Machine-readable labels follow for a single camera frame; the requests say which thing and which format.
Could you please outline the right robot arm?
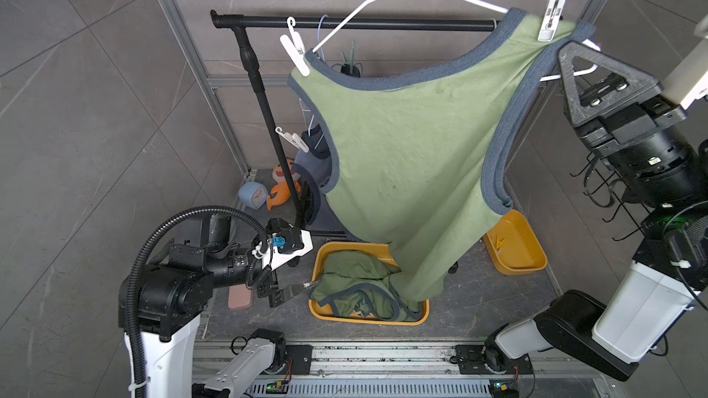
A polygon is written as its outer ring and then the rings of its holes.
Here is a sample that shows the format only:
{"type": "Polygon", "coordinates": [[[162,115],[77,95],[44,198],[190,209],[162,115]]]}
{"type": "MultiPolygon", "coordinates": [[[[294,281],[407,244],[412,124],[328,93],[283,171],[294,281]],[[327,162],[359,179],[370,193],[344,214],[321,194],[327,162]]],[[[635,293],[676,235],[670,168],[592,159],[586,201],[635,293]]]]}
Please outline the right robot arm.
{"type": "Polygon", "coordinates": [[[701,42],[665,79],[573,42],[560,50],[564,113],[589,150],[584,171],[608,169],[608,206],[642,206],[641,242],[609,303],[570,290],[536,315],[499,328],[486,368],[515,371],[522,357],[557,349],[618,381],[707,300],[707,147],[678,124],[707,96],[701,42]]]}

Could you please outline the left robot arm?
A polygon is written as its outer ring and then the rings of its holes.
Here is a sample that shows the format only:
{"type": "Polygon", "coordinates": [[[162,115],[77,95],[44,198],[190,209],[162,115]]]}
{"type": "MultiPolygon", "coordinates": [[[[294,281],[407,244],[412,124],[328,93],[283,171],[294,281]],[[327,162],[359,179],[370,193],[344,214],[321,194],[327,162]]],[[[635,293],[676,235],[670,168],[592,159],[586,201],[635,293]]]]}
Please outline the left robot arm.
{"type": "Polygon", "coordinates": [[[198,206],[165,220],[138,252],[120,287],[133,397],[245,397],[263,374],[306,375],[313,348],[290,346],[279,331],[258,329],[206,381],[193,380],[201,316],[216,289],[244,287],[280,306],[313,287],[278,289],[275,271],[313,250],[307,230],[282,220],[262,225],[229,206],[198,206]]]}

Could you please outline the yellow clothespin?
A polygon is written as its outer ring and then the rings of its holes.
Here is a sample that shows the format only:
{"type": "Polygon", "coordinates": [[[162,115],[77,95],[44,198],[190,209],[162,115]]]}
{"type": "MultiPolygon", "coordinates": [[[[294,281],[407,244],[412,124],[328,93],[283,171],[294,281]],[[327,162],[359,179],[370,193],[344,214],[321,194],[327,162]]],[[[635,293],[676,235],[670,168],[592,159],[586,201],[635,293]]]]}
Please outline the yellow clothespin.
{"type": "Polygon", "coordinates": [[[506,238],[503,235],[496,235],[495,236],[494,248],[497,252],[499,252],[503,248],[505,241],[506,241],[506,238]]]}

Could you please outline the green tank top printed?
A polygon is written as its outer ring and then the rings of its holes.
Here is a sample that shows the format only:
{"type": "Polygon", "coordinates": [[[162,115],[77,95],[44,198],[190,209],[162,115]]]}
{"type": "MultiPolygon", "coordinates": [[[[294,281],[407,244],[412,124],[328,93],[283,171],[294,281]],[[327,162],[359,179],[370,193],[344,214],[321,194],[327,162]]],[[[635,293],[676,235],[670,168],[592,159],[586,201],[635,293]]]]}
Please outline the green tank top printed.
{"type": "Polygon", "coordinates": [[[422,304],[406,300],[392,284],[399,272],[398,266],[365,252],[333,252],[324,260],[310,300],[328,307],[336,318],[356,315],[379,322],[418,322],[424,315],[422,304]]]}

